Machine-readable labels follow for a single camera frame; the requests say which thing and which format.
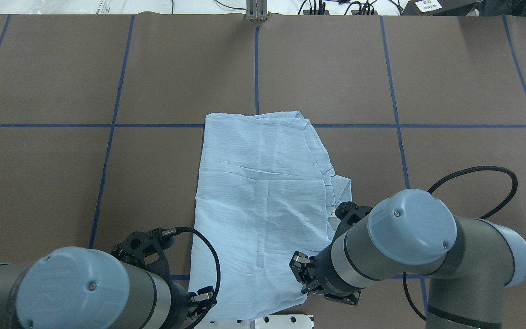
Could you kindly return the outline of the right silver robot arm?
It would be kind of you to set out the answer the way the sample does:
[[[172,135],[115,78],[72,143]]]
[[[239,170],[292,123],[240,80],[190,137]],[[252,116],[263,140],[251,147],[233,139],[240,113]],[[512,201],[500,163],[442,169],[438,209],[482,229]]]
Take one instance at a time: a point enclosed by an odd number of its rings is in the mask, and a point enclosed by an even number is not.
[[[500,329],[505,289],[526,279],[526,241],[484,218],[463,218],[429,192],[405,189],[374,207],[343,202],[334,239],[294,252],[301,293],[355,305],[364,289],[403,273],[428,277],[428,329]]]

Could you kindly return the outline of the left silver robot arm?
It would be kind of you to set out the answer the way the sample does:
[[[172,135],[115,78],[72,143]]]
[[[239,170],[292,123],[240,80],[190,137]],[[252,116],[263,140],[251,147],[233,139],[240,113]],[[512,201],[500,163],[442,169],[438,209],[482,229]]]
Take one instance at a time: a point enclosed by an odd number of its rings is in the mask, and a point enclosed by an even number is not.
[[[192,233],[209,248],[216,283],[189,292],[164,251]],[[0,263],[0,329],[192,329],[217,303],[221,265],[192,227],[133,232],[106,253],[66,246],[31,264]]]

